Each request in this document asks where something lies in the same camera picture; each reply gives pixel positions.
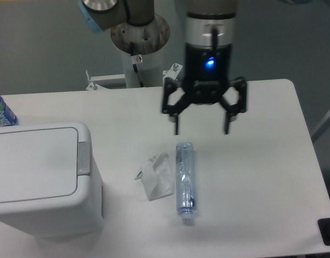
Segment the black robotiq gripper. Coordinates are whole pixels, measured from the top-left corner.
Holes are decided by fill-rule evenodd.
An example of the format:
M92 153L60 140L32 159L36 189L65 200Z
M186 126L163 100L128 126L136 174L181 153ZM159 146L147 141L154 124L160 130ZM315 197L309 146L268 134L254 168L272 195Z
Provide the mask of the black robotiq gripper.
M175 135L179 135L179 115L192 103L214 104L219 102L226 111L223 127L225 134L229 134L229 125L232 120L239 113L247 111L246 79L240 76L229 83L231 51L231 44L215 49L186 44L183 83L167 77L163 86L161 112L167 114L175 123ZM238 92L238 100L233 105L230 105L223 96L229 85ZM184 94L175 104L170 105L170 95L181 87Z

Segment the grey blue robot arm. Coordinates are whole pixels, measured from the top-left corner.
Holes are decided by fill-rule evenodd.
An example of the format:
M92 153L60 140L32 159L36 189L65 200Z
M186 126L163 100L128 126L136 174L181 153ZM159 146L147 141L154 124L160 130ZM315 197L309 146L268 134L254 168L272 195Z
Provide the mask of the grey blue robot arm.
M167 23L155 13L153 1L79 1L78 6L94 32L110 30L114 44L128 54L137 86L145 86L141 60L168 41ZM219 103L225 109L224 132L247 110L244 77L228 79L237 1L187 1L184 77L166 78L161 111L173 123L191 104Z

